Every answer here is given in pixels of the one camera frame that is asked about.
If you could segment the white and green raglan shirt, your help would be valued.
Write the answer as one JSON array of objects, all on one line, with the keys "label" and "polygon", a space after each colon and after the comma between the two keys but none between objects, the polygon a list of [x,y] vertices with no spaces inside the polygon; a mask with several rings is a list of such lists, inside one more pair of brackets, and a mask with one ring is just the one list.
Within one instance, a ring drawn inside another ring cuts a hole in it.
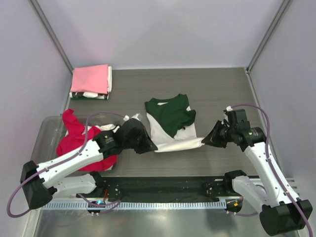
[{"label": "white and green raglan shirt", "polygon": [[145,110],[156,153],[191,150],[204,145],[196,133],[197,113],[190,108],[186,94],[170,99],[152,98],[145,102]]}]

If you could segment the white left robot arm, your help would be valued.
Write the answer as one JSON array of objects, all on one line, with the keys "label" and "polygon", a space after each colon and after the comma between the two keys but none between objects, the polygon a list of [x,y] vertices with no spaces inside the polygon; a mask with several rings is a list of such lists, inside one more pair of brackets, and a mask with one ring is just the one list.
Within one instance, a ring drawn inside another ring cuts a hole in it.
[{"label": "white left robot arm", "polygon": [[131,118],[115,129],[101,131],[77,149],[53,160],[35,164],[32,160],[22,168],[20,183],[30,210],[45,206],[54,198],[75,194],[100,197],[105,191],[99,173],[71,177],[70,174],[123,150],[133,149],[137,154],[156,151],[145,126]]}]

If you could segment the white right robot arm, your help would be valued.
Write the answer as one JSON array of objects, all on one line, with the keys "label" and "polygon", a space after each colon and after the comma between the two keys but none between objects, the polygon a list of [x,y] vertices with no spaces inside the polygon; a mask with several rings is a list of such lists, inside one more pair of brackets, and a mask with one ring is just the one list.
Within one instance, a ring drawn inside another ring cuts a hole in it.
[{"label": "white right robot arm", "polygon": [[202,143],[217,148],[236,144],[253,164],[263,187],[255,185],[243,171],[235,170],[225,173],[223,191],[244,197],[259,214],[268,235],[307,228],[309,236],[313,236],[308,222],[313,207],[299,197],[277,165],[269,145],[269,132],[251,127],[240,106],[227,107],[224,114],[225,118],[216,122]]}]

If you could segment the red t shirt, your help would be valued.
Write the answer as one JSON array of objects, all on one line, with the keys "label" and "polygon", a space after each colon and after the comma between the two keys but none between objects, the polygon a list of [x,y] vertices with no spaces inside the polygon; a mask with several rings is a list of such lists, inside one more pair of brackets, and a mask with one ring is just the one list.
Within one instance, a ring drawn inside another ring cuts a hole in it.
[{"label": "red t shirt", "polygon": [[[84,144],[85,138],[85,126],[74,115],[74,110],[67,109],[62,114],[63,123],[67,129],[65,137],[58,144],[56,153],[57,156],[62,156],[74,149],[79,148]],[[88,140],[91,140],[94,136],[98,135],[101,131],[111,130],[115,126],[113,124],[106,124],[102,126],[94,125],[88,126]],[[118,161],[118,156],[113,155],[102,161],[98,161],[89,164],[79,171],[91,172],[91,171],[106,171],[112,170]]]}]

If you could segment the folded pink t shirt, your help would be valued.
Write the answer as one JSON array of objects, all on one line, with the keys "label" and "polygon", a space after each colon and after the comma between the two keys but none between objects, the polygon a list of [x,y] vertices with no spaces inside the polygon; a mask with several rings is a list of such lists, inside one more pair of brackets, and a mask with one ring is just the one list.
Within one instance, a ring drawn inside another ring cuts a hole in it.
[{"label": "folded pink t shirt", "polygon": [[92,92],[107,94],[108,65],[75,68],[73,70],[71,92]]}]

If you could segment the clear plastic bin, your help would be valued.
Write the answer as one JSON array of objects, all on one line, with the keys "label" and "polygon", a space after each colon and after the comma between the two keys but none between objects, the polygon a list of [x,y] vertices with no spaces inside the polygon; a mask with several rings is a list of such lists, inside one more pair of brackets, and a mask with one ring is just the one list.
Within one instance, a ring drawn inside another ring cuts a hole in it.
[{"label": "clear plastic bin", "polygon": [[[123,119],[118,115],[98,115],[91,118],[88,122],[88,128],[97,127],[99,130],[105,130],[107,126],[122,124]],[[53,116],[46,118],[40,127],[39,134],[33,149],[31,160],[36,164],[50,161],[59,157],[57,147],[62,139],[68,134],[64,125],[62,116]],[[114,155],[105,160],[92,163],[77,171],[77,174],[88,173],[92,171],[112,173],[118,169],[122,155]]]}]

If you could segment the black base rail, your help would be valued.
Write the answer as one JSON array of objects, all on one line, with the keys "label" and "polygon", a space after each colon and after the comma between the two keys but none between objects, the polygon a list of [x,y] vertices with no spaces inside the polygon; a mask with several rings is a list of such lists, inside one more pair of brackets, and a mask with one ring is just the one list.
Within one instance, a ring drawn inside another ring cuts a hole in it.
[{"label": "black base rail", "polygon": [[103,182],[96,196],[109,201],[195,203],[240,196],[223,176],[104,177]]}]

